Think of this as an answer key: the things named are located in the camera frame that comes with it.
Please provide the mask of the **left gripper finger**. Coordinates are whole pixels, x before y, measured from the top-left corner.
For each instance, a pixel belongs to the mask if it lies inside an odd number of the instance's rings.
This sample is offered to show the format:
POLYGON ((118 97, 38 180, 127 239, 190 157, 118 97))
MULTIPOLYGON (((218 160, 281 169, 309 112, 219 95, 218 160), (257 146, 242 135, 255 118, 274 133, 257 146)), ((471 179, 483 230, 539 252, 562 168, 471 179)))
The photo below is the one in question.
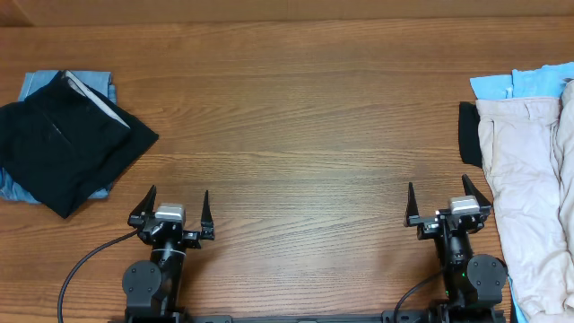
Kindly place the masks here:
POLYGON ((143 200, 130 213, 131 216, 145 216, 153 212, 157 189, 152 185, 143 200))
POLYGON ((201 213, 201 226, 203 231, 212 231, 213 230, 213 218, 209 203, 209 191, 206 190, 204 192, 204 202, 203 202, 203 209, 201 213))

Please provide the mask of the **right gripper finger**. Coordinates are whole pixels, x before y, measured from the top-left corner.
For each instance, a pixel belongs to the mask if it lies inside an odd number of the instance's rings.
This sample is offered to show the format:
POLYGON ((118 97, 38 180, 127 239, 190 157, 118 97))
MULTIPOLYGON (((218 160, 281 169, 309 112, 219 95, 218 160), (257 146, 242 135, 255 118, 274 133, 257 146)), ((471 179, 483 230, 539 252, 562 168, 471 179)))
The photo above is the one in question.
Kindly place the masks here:
POLYGON ((412 224, 419 218, 419 210, 414 193, 413 183, 408 184, 407 205, 404 213, 404 223, 412 224))
POLYGON ((463 174, 461 179, 467 196, 473 196, 480 208, 492 208, 492 203, 480 192, 467 174, 463 174))

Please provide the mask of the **beige khaki shorts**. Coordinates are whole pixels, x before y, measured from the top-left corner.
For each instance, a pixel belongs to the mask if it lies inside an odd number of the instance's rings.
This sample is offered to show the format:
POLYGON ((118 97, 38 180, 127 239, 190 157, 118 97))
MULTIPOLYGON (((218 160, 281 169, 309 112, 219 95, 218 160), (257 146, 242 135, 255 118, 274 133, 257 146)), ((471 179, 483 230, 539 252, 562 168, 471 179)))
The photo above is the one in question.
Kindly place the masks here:
POLYGON ((484 176, 518 308, 573 320, 573 84, 560 98, 478 100, 484 176))

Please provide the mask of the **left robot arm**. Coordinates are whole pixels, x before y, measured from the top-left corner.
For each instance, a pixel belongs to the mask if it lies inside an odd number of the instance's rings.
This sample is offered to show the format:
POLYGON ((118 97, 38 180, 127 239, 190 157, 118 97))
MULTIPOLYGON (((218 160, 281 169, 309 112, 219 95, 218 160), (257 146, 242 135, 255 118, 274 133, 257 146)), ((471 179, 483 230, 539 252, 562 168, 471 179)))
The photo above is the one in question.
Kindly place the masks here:
POLYGON ((156 187, 151 187, 127 219, 135 235, 152 250, 149 259, 133 263, 123 275, 125 321, 191 322, 188 312, 178 306, 178 295, 187 251, 215 238, 209 194, 204 194, 198 231, 185 228, 183 205, 155 206, 155 197, 156 187))

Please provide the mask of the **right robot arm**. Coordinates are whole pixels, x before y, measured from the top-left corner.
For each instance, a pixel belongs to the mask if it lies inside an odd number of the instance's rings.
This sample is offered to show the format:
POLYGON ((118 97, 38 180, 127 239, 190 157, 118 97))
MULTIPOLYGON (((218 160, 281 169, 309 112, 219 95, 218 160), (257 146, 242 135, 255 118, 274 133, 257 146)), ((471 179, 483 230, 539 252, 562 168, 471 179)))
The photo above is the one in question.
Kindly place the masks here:
POLYGON ((499 258, 474 254, 469 236, 480 231, 491 214, 492 203, 462 176, 465 194, 449 199, 448 207, 432 217, 419 213, 413 184, 408 186, 404 226, 417 229, 418 240, 433 240, 439 272, 409 290, 396 304, 399 314, 404 301, 424 285, 440 277, 447 298, 434 301, 422 316, 423 322, 503 322, 495 306, 502 302, 507 265, 499 258))

